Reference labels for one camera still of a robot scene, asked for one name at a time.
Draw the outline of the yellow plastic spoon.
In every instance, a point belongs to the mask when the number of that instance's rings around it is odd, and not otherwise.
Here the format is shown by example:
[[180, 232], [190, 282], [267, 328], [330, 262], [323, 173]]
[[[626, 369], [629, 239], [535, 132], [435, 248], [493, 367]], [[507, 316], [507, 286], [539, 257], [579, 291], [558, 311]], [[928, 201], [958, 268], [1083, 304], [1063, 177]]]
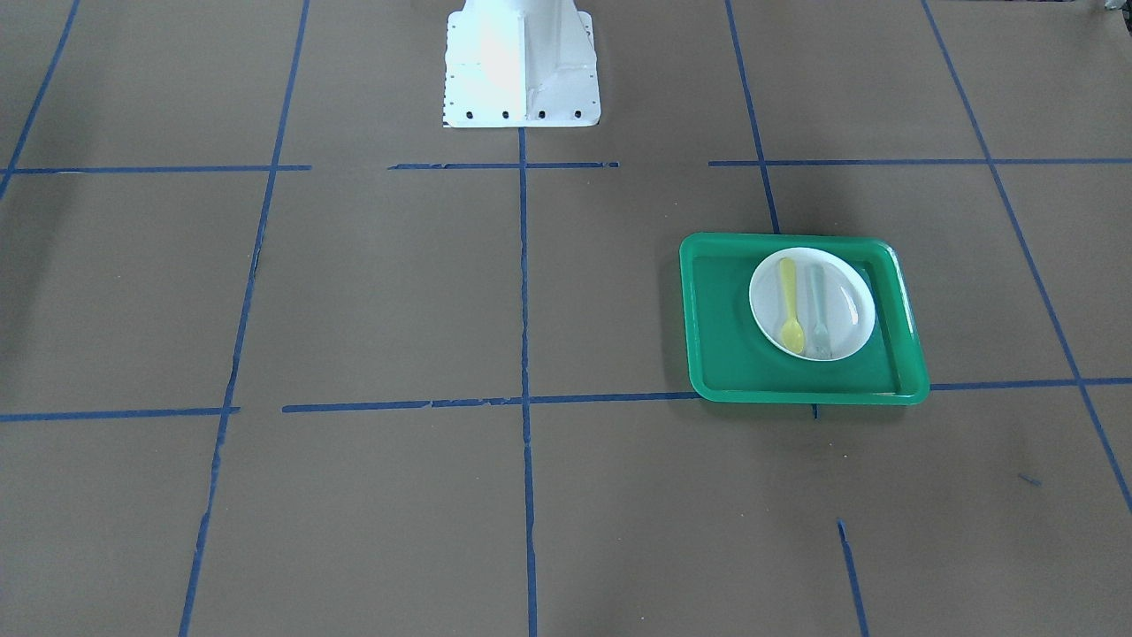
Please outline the yellow plastic spoon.
[[789, 257], [782, 257], [777, 262], [777, 275], [782, 293], [782, 311], [784, 319], [779, 330], [782, 347], [794, 355], [801, 355], [806, 347], [806, 336], [798, 318], [797, 310], [797, 266]]

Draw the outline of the green plastic tray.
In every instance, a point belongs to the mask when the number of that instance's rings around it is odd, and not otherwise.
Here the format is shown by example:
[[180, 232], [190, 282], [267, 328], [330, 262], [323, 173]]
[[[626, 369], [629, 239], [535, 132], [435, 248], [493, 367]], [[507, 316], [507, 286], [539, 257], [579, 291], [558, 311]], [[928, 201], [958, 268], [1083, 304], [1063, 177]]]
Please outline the green plastic tray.
[[[872, 338], [852, 358], [808, 362], [773, 347], [753, 322], [755, 267], [771, 253], [808, 247], [837, 255], [874, 296]], [[917, 404], [929, 371], [897, 253], [871, 236], [696, 233], [679, 249], [691, 384], [720, 403]]]

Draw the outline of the pale green plastic fork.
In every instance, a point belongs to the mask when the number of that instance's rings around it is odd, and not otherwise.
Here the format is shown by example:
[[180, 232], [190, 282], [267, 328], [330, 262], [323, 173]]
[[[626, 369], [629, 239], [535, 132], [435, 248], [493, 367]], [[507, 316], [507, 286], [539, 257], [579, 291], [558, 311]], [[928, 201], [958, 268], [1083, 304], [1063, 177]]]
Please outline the pale green plastic fork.
[[814, 358], [831, 360], [831, 334], [827, 329], [826, 281], [824, 266], [808, 267], [809, 294], [812, 307], [812, 348]]

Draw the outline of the white round plate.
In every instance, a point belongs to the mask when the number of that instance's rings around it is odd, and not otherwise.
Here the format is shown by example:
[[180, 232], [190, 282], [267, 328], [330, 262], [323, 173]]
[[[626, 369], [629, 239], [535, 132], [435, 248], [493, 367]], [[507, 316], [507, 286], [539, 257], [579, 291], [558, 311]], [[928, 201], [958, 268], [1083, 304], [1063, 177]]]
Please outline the white round plate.
[[[798, 319], [806, 336], [801, 355], [794, 355], [782, 347], [779, 330], [784, 319], [782, 293], [779, 283], [779, 261], [789, 257], [797, 266]], [[812, 307], [808, 267], [824, 266], [826, 281], [827, 329], [831, 334], [831, 360], [814, 358], [812, 348]], [[773, 347], [784, 355], [808, 362], [832, 363], [852, 358], [872, 338], [876, 324], [876, 307], [872, 290], [854, 267], [837, 255], [808, 247], [781, 249], [769, 255], [753, 270], [748, 286], [749, 311], [753, 322]]]

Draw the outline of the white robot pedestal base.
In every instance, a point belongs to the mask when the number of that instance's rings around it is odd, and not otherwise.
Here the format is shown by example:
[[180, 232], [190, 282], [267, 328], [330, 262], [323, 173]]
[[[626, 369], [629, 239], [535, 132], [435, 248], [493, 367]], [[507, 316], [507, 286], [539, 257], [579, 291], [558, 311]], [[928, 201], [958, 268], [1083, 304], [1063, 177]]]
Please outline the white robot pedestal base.
[[599, 124], [593, 20], [574, 1], [466, 1], [446, 36], [444, 127]]

